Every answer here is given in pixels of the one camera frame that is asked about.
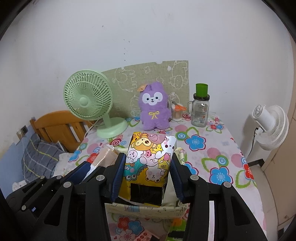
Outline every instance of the wooden headboard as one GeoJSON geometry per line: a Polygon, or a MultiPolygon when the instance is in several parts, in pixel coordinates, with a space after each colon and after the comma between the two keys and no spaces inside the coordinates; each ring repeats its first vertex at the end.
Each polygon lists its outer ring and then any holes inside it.
{"type": "Polygon", "coordinates": [[[74,152],[83,141],[85,128],[83,123],[88,127],[92,124],[89,121],[79,119],[68,110],[56,111],[48,113],[38,120],[31,119],[30,123],[34,131],[48,142],[60,141],[69,152],[74,152]],[[76,140],[70,129],[73,127],[79,142],[76,140]]]}

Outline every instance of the green desk fan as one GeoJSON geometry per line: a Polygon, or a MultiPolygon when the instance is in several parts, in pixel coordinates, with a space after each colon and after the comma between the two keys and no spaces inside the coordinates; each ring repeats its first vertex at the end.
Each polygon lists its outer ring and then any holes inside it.
{"type": "Polygon", "coordinates": [[[80,119],[96,121],[103,118],[104,122],[96,126],[98,137],[117,136],[128,126],[123,118],[109,117],[113,96],[108,79],[102,73],[82,70],[71,75],[64,87],[64,101],[80,119]]]}

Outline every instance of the yellow bow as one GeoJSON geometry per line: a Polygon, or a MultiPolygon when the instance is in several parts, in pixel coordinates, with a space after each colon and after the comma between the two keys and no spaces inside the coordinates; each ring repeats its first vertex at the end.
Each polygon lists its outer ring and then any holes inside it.
{"type": "Polygon", "coordinates": [[[158,118],[156,117],[156,115],[159,114],[159,111],[149,112],[148,114],[149,114],[149,115],[152,115],[152,118],[151,118],[151,119],[154,119],[154,118],[158,119],[158,118]]]}

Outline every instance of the yellow stripe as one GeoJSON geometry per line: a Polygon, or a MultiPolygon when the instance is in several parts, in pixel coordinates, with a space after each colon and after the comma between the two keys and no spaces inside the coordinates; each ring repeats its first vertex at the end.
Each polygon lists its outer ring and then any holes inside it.
{"type": "Polygon", "coordinates": [[[25,161],[24,161],[24,165],[26,166],[26,168],[31,172],[31,173],[33,173],[35,176],[37,176],[37,177],[40,177],[39,175],[37,175],[35,172],[33,172],[32,170],[30,170],[28,167],[27,167],[27,165],[25,164],[25,161]]]}
{"type": "Polygon", "coordinates": [[[32,143],[32,146],[34,147],[34,149],[35,149],[37,152],[39,152],[39,153],[41,153],[41,154],[43,154],[43,155],[49,156],[49,157],[51,157],[52,159],[55,159],[56,161],[59,161],[58,159],[54,158],[53,156],[51,156],[51,155],[49,155],[49,154],[46,154],[46,153],[43,153],[43,152],[37,150],[37,149],[35,148],[35,146],[34,146],[34,144],[33,144],[33,142],[32,142],[31,139],[30,139],[30,141],[31,141],[31,143],[32,143]]]}

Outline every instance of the white wall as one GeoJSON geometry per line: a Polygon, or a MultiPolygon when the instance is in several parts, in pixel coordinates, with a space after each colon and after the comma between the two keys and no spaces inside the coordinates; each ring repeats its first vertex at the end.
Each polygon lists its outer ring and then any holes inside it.
{"type": "MultiPolygon", "coordinates": [[[[0,127],[2,146],[32,115],[65,109],[64,83],[85,68],[188,60],[190,96],[195,83],[209,84],[211,111],[245,154],[249,113],[258,103],[287,111],[293,85],[289,34],[261,0],[39,0],[9,27],[0,55],[1,123],[10,124],[0,127]]],[[[252,158],[267,157],[254,149],[252,158]]]]}

